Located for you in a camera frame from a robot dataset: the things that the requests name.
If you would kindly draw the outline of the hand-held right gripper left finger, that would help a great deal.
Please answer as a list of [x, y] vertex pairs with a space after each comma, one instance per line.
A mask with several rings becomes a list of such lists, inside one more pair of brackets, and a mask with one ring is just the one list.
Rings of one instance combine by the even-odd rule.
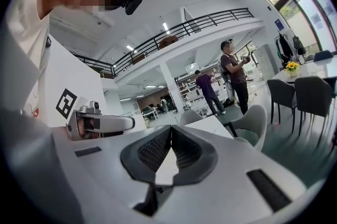
[[173, 224], [159, 218], [155, 172], [132, 145], [165, 139], [171, 126], [109, 138], [72, 141], [65, 127], [52, 128], [61, 169], [58, 216], [64, 224]]

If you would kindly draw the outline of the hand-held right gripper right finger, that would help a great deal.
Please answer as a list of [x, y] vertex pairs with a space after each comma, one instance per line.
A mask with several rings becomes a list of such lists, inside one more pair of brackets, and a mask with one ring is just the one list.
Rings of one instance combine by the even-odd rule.
[[248, 143], [183, 127], [212, 144], [218, 162], [200, 183], [174, 187], [157, 211], [165, 224], [284, 224], [308, 206], [308, 190], [291, 171]]

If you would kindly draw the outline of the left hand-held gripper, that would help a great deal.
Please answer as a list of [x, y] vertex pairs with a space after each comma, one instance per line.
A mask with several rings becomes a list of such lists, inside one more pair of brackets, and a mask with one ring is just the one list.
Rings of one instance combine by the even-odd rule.
[[[39, 119], [48, 127], [65, 126], [74, 110], [91, 101], [107, 111], [101, 78], [98, 73], [64, 48], [54, 37], [44, 51], [43, 70], [39, 77]], [[129, 116], [101, 116], [103, 136], [121, 135], [135, 127]]]

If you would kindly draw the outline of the white marble dining table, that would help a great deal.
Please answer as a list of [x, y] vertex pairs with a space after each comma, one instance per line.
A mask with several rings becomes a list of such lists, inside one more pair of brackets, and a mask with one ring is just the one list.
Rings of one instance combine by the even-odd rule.
[[233, 139], [230, 132], [223, 126], [223, 124], [215, 116], [187, 124], [186, 127], [206, 131], [222, 137]]

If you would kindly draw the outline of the grey upholstered chair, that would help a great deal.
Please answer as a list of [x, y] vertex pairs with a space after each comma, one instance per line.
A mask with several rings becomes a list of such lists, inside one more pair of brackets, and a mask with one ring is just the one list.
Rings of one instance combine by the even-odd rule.
[[202, 119], [203, 117], [199, 113], [197, 113], [194, 110], [189, 109], [182, 114], [179, 125], [188, 125], [188, 124], [200, 121]]
[[253, 105], [242, 117], [231, 121], [230, 127], [233, 135], [242, 141], [245, 141], [245, 139], [238, 137], [236, 130], [241, 129], [255, 133], [258, 137], [258, 140], [256, 144], [253, 145], [253, 147], [261, 152], [264, 145], [267, 128], [266, 109], [261, 105]]

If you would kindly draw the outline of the white storage shelf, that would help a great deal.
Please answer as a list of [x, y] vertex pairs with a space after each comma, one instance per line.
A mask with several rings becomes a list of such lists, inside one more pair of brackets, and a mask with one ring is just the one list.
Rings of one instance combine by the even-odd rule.
[[[228, 98], [228, 94], [223, 79], [219, 73], [212, 72], [209, 76], [211, 77], [211, 86], [215, 94], [220, 102], [224, 103]], [[198, 89], [196, 85], [196, 76], [194, 74], [177, 77], [175, 78], [175, 81], [186, 107], [194, 110], [200, 110], [203, 108], [209, 109], [209, 106], [204, 99], [202, 90]]]

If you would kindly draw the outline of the brown round seat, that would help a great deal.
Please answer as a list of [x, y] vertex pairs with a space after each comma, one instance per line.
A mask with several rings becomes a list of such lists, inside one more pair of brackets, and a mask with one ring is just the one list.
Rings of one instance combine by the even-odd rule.
[[159, 49], [163, 49], [175, 42], [177, 42], [179, 39], [176, 36], [167, 36], [163, 38], [159, 44]]

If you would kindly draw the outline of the dark dining chair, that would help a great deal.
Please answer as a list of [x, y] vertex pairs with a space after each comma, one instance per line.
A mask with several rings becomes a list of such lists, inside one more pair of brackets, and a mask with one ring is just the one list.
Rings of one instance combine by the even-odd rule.
[[267, 85], [271, 94], [271, 123], [273, 123], [274, 105], [277, 104], [279, 111], [279, 123], [281, 123], [280, 105], [290, 108], [295, 121], [295, 108], [297, 107], [295, 88], [290, 84], [278, 80], [267, 80]]
[[324, 50], [324, 51], [320, 51], [318, 53], [315, 53], [313, 61], [318, 62], [318, 61], [330, 59], [333, 56], [334, 56], [333, 53], [331, 53], [329, 50]]
[[320, 144], [332, 103], [332, 88], [318, 76], [300, 77], [294, 82], [297, 109], [300, 111], [299, 133], [302, 130], [303, 114], [309, 113], [324, 118], [323, 127], [318, 139]]

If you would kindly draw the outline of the person's cream printed sweater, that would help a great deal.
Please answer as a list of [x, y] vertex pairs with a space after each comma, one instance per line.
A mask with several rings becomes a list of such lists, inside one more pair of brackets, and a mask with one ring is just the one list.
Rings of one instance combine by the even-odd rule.
[[49, 52], [46, 41], [49, 35], [49, 14], [58, 6], [73, 7], [76, 0], [11, 0], [5, 22], [12, 42], [13, 54], [20, 59], [13, 78], [6, 86], [14, 95], [6, 107], [22, 109], [25, 104], [39, 108], [38, 119], [47, 123], [44, 83]]

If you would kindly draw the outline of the sunflower pot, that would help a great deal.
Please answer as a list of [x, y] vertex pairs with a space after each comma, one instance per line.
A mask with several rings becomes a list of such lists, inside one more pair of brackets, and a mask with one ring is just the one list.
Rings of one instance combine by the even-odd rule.
[[285, 71], [289, 74], [290, 77], [296, 77], [299, 73], [300, 65], [296, 62], [289, 61], [285, 67]]

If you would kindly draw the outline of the black balcony railing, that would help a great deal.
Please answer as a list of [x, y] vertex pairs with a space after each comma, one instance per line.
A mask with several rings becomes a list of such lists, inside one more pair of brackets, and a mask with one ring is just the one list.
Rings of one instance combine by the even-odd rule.
[[201, 32], [206, 28], [219, 26], [226, 22], [240, 21], [253, 17], [253, 14], [248, 8], [235, 8], [193, 18], [169, 28], [169, 33], [161, 32], [149, 38], [137, 46], [134, 50], [127, 52], [113, 64], [92, 59], [76, 53], [72, 54], [82, 63], [86, 64], [95, 70], [98, 74], [100, 74], [100, 77], [114, 79], [120, 73], [126, 71], [130, 66], [135, 65], [151, 54], [160, 51], [159, 44], [161, 40], [167, 36], [176, 36], [179, 40], [182, 40], [186, 37]]

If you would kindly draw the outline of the white-topped table with dark legs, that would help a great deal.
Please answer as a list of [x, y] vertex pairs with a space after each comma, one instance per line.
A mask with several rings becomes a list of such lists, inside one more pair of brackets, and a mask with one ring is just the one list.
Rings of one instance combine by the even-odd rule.
[[310, 62], [301, 65], [298, 74], [290, 77], [290, 74], [285, 70], [280, 71], [272, 79], [284, 81], [293, 84], [296, 79], [307, 76], [318, 76], [321, 79], [337, 78], [337, 57], [325, 59], [317, 62]]

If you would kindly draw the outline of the clothes rack with garments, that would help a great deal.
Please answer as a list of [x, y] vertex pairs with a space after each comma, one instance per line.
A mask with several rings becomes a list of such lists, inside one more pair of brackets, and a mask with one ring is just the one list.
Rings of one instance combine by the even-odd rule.
[[283, 68], [291, 61], [299, 63], [300, 65], [305, 63], [305, 47], [299, 37], [296, 36], [291, 29], [282, 29], [279, 31], [279, 35], [274, 41]]

